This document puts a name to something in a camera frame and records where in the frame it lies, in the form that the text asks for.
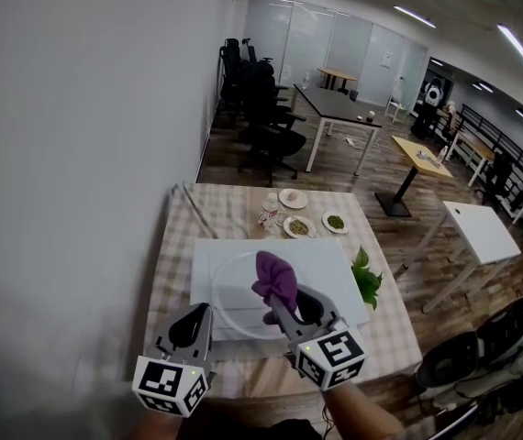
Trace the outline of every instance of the potted plant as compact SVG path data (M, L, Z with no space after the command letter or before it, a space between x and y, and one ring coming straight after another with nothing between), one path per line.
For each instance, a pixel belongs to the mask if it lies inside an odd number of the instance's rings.
M363 301L366 304L370 304L375 310L378 306L378 290L382 285L382 276L376 276L368 268L370 258L368 254L363 250L363 247L360 247L360 251L357 253L357 257L353 261L351 266L351 271L353 272L353 277L355 277L355 282L357 283L357 288L362 294Z

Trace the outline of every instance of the purple cloth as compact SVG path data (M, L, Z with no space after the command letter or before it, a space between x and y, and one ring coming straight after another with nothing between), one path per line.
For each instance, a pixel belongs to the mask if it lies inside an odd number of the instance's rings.
M270 295L274 294L291 313L296 311L298 282L292 266L268 251L258 251L255 270L258 280L251 285L251 289L263 297L263 302L270 306ZM267 325L278 323L272 312L265 314L263 321Z

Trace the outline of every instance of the white plate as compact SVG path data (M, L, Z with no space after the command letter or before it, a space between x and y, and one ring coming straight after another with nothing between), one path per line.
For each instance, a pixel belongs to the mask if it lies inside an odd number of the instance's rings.
M327 219L332 216L332 215L336 215L338 216L341 220L343 220L343 228L341 228L340 230L338 230L337 228L333 228L331 225L328 224L328 221ZM332 231L333 233L338 233L339 235L345 235L347 233L350 232L350 230L347 228L347 218L345 218L344 215L340 214L339 212L337 212L336 210L327 210L324 214L323 214L323 225L327 228L328 231Z
M305 224L308 227L308 234L307 235L296 235L290 231L290 224L294 222L294 220L298 220ZM301 239L301 238L314 238L317 235L317 227L314 223L312 223L308 218L303 216L289 216L284 220L284 231L292 238Z
M288 200L288 194L290 193L298 194L298 197L296 197L295 201ZM297 191L296 189L282 189L278 194L278 197L280 198L280 202L282 204L284 204L286 207L290 207L291 209L304 209L308 204L306 194Z

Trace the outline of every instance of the wooden floor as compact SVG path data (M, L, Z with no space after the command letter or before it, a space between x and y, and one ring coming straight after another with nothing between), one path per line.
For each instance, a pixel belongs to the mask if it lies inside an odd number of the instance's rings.
M382 109L373 110L376 111L376 122L383 123L384 127L359 177L354 176L353 171L361 151L346 145L342 139L344 136L351 136L364 142L366 136L357 129L344 126L337 126L333 137L322 138L313 170L306 173L304 170L318 126L318 117L309 104L298 96L295 111L306 116L306 122L296 122L294 130L305 135L307 142L300 152L288 158L286 162L299 169L300 174L297 180L293 180L289 171L276 170L273 186L354 193L372 226L390 268L395 271L439 216L440 201L476 204L479 202L479 194L476 197L474 193L476 185L472 189L467 187L472 172L466 170L463 163L456 159L457 155L454 155L454 159L447 165L454 179L437 179L421 174L414 179L404 197L404 202L413 215L412 218L387 217L373 194L378 191L395 192L410 170L406 158L392 145L391 136L418 140L410 134L409 125L413 122L412 118L409 117L404 124L392 126L390 119L384 120ZM198 178L199 182L248 186L267 184L267 176L263 169L238 172L238 164L244 159L248 150L248 146L239 141L239 132L244 127L244 124L239 121L237 124L230 123L227 114L217 114ZM432 141L419 142L428 145L435 153L441 147ZM520 248L523 249L522 230L513 227L506 215L502 218ZM456 263L449 263L447 260L452 247L457 242L458 234L453 227L444 225L432 239L427 256L407 272L396 275L396 283L402 293L423 353L449 337L475 328L488 316L523 295L522 254L519 258L513 259L472 301L465 298L464 291L457 291L431 313L423 314L420 308L456 277L465 264L464 260ZM477 270L470 281L487 271L488 269ZM424 417L414 398L412 385L405 378L392 377L379 380L363 388L405 424L413 424ZM230 402L227 406L232 415L238 416L246 424L270 425L287 418L308 418L317 426L321 434L324 430L320 417L322 403L317 403L315 395ZM512 434L513 428L517 434L511 438L523 438L523 412L501 418L490 427L472 427L459 438L505 438L505 429L509 429ZM337 438L337 433L331 434L329 438Z

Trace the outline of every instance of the person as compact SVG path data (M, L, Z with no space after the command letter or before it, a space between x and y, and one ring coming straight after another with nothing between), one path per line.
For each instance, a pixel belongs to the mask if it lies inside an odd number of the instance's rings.
M443 99L443 90L441 88L441 80L435 78L431 83L425 87L425 99L418 119L411 127L411 131L418 138L424 138L428 133L428 126L435 120L437 115L437 108Z
M362 390L347 381L339 386L322 391L325 405L333 423L344 440L381 440L388 439L404 431L403 425L391 413L370 401ZM182 422L190 422L181 417L163 412L148 411L133 437L134 440L175 440ZM251 429L239 432L239 438L272 439L280 438L321 438L310 427L309 422L284 421L270 429Z

